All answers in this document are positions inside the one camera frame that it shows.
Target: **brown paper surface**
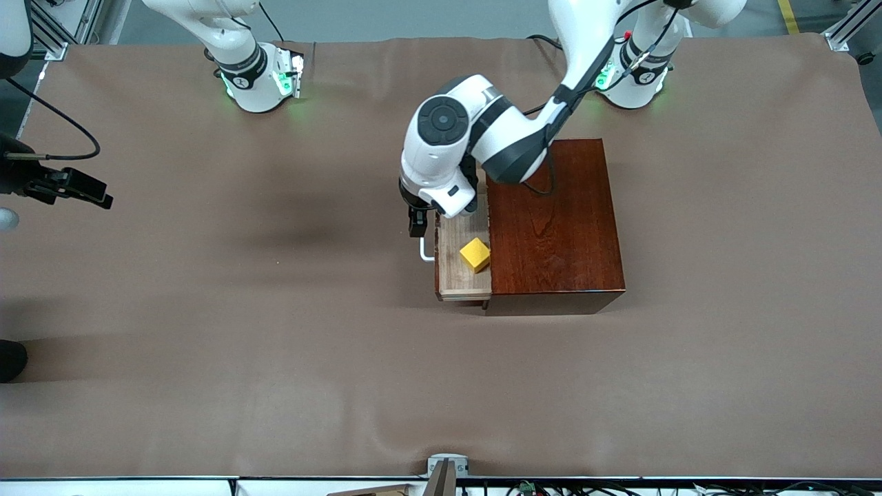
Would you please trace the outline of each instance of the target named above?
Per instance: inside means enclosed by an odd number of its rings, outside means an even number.
[[[303,98],[239,110],[200,46],[71,47],[40,94],[112,210],[5,197],[0,475],[874,477],[882,140],[817,35],[685,40],[637,111],[595,97],[628,292],[581,317],[441,304],[397,191],[406,124],[480,72],[522,109],[534,41],[298,45]],[[88,143],[34,108],[23,140]]]

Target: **wooden box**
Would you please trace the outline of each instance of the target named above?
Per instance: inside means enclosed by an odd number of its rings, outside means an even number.
[[[488,315],[588,314],[624,293],[602,142],[555,141],[529,183],[551,193],[488,182],[477,213],[437,219],[439,299],[483,302]],[[474,237],[490,247],[479,274],[459,254]]]

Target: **cable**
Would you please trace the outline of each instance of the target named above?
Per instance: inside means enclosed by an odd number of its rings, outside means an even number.
[[[608,488],[613,489],[615,491],[624,492],[628,496],[640,496],[640,494],[638,494],[630,489],[627,489],[622,485],[618,485],[614,482],[600,482],[600,481],[598,481],[597,484],[606,485]]]
[[[658,2],[658,0],[646,0],[645,2],[640,2],[639,4],[634,5],[632,8],[628,9],[624,14],[622,14],[618,18],[618,21],[616,21],[616,24],[622,22],[624,20],[624,18],[630,16],[635,11],[642,9],[643,7],[646,7],[647,5],[652,4],[654,2]]]
[[[544,104],[544,103],[543,103],[542,105],[540,105],[539,107],[533,107],[533,108],[530,109],[530,110],[524,110],[523,114],[524,114],[525,116],[529,116],[529,115],[535,114],[536,112],[542,110],[543,107],[545,107],[545,104]]]
[[[15,86],[16,89],[18,89],[21,93],[24,93],[24,94],[30,96],[31,98],[33,98],[34,100],[39,102],[40,105],[42,105],[43,107],[46,107],[47,109],[52,110],[53,112],[58,114],[59,117],[61,117],[65,121],[71,123],[71,125],[73,125],[73,127],[77,128],[80,132],[82,132],[84,135],[86,135],[86,137],[89,138],[89,141],[92,141],[92,146],[95,148],[91,153],[88,153],[88,154],[82,154],[82,155],[48,155],[47,154],[47,155],[41,155],[39,158],[36,158],[35,160],[66,160],[66,161],[85,160],[85,159],[91,159],[92,157],[96,156],[97,154],[99,154],[101,152],[101,145],[98,144],[98,140],[95,139],[95,136],[93,136],[92,133],[89,132],[85,127],[80,125],[77,121],[68,117],[67,114],[65,114],[61,110],[56,109],[55,106],[52,105],[51,103],[49,103],[48,101],[43,100],[42,98],[40,98],[36,94],[32,93],[27,88],[25,88],[24,86],[21,86],[19,83],[15,82],[14,79],[9,78],[9,79],[7,79],[7,81],[9,81],[9,84]]]
[[[259,4],[259,5],[260,5],[260,10],[263,11],[264,15],[266,16],[266,20],[270,21],[270,24],[273,25],[273,29],[276,30],[276,34],[279,36],[279,41],[285,41],[285,37],[281,35],[281,31],[279,31],[279,28],[276,27],[275,23],[273,22],[273,18],[271,18],[270,15],[268,13],[266,13],[266,8],[264,7],[264,5],[263,4]]]
[[[245,29],[247,29],[247,30],[249,30],[249,31],[251,30],[251,26],[248,26],[247,24],[243,23],[243,22],[242,22],[241,20],[239,20],[239,19],[236,19],[236,18],[234,18],[234,17],[230,17],[229,20],[235,22],[235,23],[238,24],[239,26],[242,26],[242,27],[244,27]]]
[[[559,42],[559,41],[552,40],[551,38],[549,38],[548,36],[546,36],[546,35],[544,35],[544,34],[530,34],[530,35],[527,37],[527,39],[528,39],[528,40],[542,40],[542,41],[547,42],[549,45],[551,45],[552,47],[554,47],[554,48],[556,48],[556,49],[558,49],[558,50],[562,50],[562,49],[564,49],[564,47],[562,47],[562,46],[560,45],[560,42]]]
[[[834,486],[828,485],[828,484],[823,484],[820,482],[813,482],[810,480],[804,480],[802,482],[797,482],[795,484],[791,484],[791,485],[785,487],[784,489],[779,489],[778,491],[764,492],[764,494],[776,496],[777,494],[781,494],[782,492],[796,489],[800,485],[811,485],[811,487],[809,487],[809,491],[815,491],[815,488],[819,487],[821,489],[826,489],[827,491],[836,492],[837,494],[840,494],[840,496],[846,496],[848,494],[847,492],[843,491],[842,489],[840,489],[838,487],[834,487]]]
[[[557,178],[556,178],[555,172],[554,172],[554,157],[551,156],[551,153],[549,153],[546,156],[548,156],[548,159],[549,159],[549,182],[551,183],[551,185],[549,186],[549,190],[546,192],[544,192],[542,190],[537,190],[536,188],[531,186],[527,181],[524,181],[523,183],[521,183],[524,186],[526,186],[526,188],[528,190],[536,193],[539,196],[549,196],[551,193],[554,192],[555,186],[557,186]]]

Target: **gray floor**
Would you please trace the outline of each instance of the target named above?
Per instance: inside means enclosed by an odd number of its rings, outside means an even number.
[[[389,38],[474,36],[477,38],[523,38],[530,34],[554,35],[544,0],[264,0],[282,34],[293,41],[380,41]],[[841,19],[848,0],[800,0],[793,2],[802,32],[820,32]],[[147,9],[140,0],[110,0],[103,40],[121,44],[179,44],[197,40],[171,20]],[[260,40],[277,38],[261,15],[247,19]],[[711,30],[694,26],[696,36],[775,36],[787,28],[774,0],[748,0],[744,11],[729,25]],[[882,16],[877,16],[850,43],[852,54],[870,51],[882,42]],[[41,63],[35,62],[20,76],[32,85]],[[882,62],[861,68],[867,100],[882,129]],[[17,130],[26,99],[0,85],[0,130]]]

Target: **yellow sponge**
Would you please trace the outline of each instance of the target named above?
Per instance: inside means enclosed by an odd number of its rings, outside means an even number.
[[[460,255],[462,260],[472,267],[475,274],[481,272],[490,263],[490,248],[477,237],[462,247]]]

